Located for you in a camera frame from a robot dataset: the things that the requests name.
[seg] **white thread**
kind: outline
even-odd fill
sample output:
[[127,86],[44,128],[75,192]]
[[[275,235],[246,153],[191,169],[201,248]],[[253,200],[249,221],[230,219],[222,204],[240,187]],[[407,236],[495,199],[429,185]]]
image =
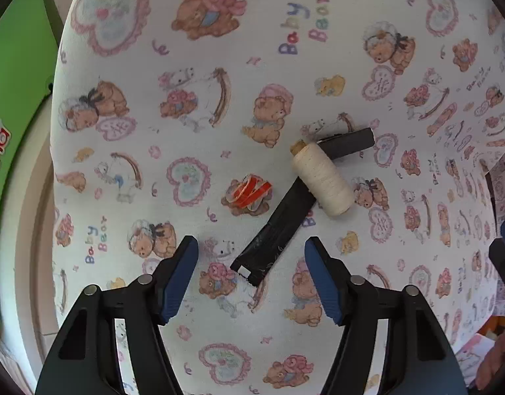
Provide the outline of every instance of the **white thread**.
[[300,150],[293,158],[292,166],[330,217],[346,212],[354,203],[353,190],[335,164],[315,143]]

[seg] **bed sheet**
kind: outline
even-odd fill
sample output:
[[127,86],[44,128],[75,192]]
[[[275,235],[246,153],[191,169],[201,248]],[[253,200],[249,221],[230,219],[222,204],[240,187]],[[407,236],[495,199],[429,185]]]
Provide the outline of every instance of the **bed sheet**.
[[[233,273],[295,179],[290,145],[368,126],[375,147],[335,162],[350,210],[315,205],[260,289]],[[342,329],[303,260],[310,236],[375,285],[418,286],[456,352],[491,313],[505,22],[491,0],[74,0],[51,151],[60,323],[86,285],[124,286],[193,235],[162,329],[185,392],[319,393]],[[272,189],[235,208],[249,174]]]

